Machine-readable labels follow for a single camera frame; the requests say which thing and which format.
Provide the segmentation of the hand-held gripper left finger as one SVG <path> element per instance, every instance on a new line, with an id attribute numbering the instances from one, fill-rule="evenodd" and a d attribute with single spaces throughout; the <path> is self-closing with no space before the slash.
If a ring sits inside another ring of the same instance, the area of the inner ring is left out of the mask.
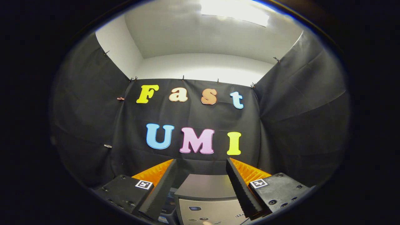
<path id="1" fill-rule="evenodd" d="M 171 159 L 134 176 L 119 175 L 95 188 L 94 194 L 125 214 L 156 221 L 174 183 L 177 169 L 177 160 Z"/>

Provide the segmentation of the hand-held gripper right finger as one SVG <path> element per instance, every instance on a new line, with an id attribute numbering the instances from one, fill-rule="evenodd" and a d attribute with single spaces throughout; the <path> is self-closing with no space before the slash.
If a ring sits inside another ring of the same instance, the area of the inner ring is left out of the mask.
<path id="1" fill-rule="evenodd" d="M 249 219 L 277 214 L 312 191 L 311 187 L 284 173 L 271 175 L 233 158 L 227 158 L 226 172 L 244 215 Z"/>

